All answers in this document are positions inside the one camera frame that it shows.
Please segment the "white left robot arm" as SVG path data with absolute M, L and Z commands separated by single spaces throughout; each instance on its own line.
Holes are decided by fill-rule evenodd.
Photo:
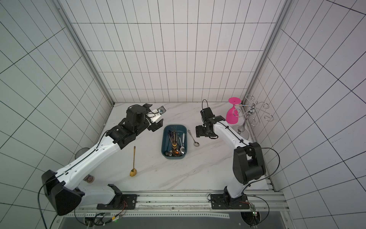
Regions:
M 126 118 L 107 130 L 101 140 L 70 164 L 42 175 L 42 189 L 59 216 L 74 211 L 77 207 L 98 204 L 118 209 L 122 206 L 123 194 L 114 185 L 107 188 L 82 188 L 79 184 L 107 158 L 124 149 L 144 130 L 156 131 L 163 126 L 161 116 L 166 112 L 161 106 L 151 110 L 151 104 L 132 105 L 126 110 Z

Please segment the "white handled silver spoon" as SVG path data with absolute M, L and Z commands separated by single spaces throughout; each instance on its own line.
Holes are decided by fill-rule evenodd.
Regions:
M 180 142 L 181 142 L 180 151 L 184 155 L 184 154 L 186 154 L 186 149 L 185 149 L 185 133 L 182 133 L 182 137 L 180 138 Z

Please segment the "copper long spoon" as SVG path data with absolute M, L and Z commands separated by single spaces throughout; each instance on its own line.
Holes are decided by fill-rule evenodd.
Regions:
M 168 151 L 166 153 L 167 156 L 181 156 L 182 153 L 180 151 L 180 141 L 179 141 L 179 135 L 177 131 L 168 131 L 168 137 L 170 141 L 170 145 L 168 146 Z

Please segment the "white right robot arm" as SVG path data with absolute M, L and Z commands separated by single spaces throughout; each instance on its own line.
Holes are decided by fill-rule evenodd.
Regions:
M 245 186 L 263 179 L 266 174 L 262 148 L 257 142 L 242 138 L 222 116 L 214 115 L 211 108 L 203 108 L 200 114 L 203 124 L 196 127 L 196 136 L 220 138 L 233 151 L 234 178 L 225 187 L 224 194 L 231 199 L 239 198 Z

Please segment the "teal plastic storage box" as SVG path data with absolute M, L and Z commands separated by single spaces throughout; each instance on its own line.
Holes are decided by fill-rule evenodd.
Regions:
M 162 155 L 166 159 L 183 159 L 188 150 L 186 135 L 184 125 L 167 125 L 163 131 Z

